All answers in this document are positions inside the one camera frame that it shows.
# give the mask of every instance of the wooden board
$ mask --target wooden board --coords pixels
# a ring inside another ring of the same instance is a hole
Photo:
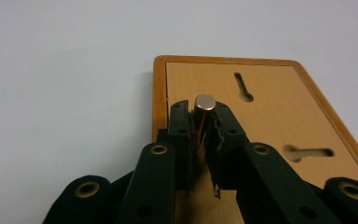
[[[235,73],[241,74],[254,96],[252,102],[244,101]],[[172,104],[187,99],[192,108],[196,97],[206,93],[231,108],[252,142],[275,147],[303,179],[320,188],[331,177],[358,180],[357,143],[297,62],[159,56],[153,88],[154,140],[158,129],[167,128]],[[328,148],[334,155],[291,161],[283,153],[288,145]],[[201,175],[195,192],[177,193],[176,223],[243,223],[235,191],[224,191],[216,200],[208,167],[199,158]]]

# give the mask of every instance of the white background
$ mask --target white background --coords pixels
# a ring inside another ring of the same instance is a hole
[[[0,223],[134,168],[161,54],[298,61],[358,141],[358,1],[0,1]]]

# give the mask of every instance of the keyhole slot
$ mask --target keyhole slot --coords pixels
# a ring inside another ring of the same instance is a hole
[[[333,157],[334,151],[331,148],[304,148],[287,145],[283,147],[284,156],[293,162],[300,162],[305,157]]]
[[[237,81],[238,88],[240,88],[240,98],[246,103],[251,103],[254,100],[254,96],[250,92],[248,92],[248,89],[246,89],[246,85],[243,81],[241,73],[234,73],[234,77]]]

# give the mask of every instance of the metal cylinder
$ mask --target metal cylinder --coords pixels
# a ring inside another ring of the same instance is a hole
[[[205,134],[208,118],[211,116],[215,106],[216,101],[211,95],[201,94],[196,98],[193,110],[193,121],[194,128],[198,132],[198,142],[202,140]]]

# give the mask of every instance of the circular hole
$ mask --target circular hole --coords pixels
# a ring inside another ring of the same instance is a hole
[[[75,196],[77,198],[88,198],[98,192],[100,184],[95,181],[89,181],[79,185],[75,189]]]
[[[345,190],[349,193],[349,194],[353,194],[358,196],[358,189],[352,187],[352,186],[347,186],[345,187]]]
[[[155,155],[161,155],[168,151],[168,149],[165,146],[153,146],[150,149],[150,152]]]
[[[309,219],[315,219],[317,217],[315,211],[308,207],[300,207],[300,213]]]
[[[87,193],[95,189],[95,185],[88,184],[80,188],[80,192]]]
[[[353,198],[355,200],[358,200],[358,187],[348,183],[348,182],[342,182],[338,185],[339,190],[343,192],[345,195],[347,195],[350,198]]]
[[[269,149],[265,147],[255,147],[255,152],[260,155],[268,155]]]
[[[148,205],[143,205],[136,210],[138,217],[150,217],[153,214],[153,208]]]
[[[292,145],[285,145],[283,147],[283,154],[290,161],[299,162],[301,161],[301,156],[298,153],[296,153],[298,150],[299,150],[298,147]]]

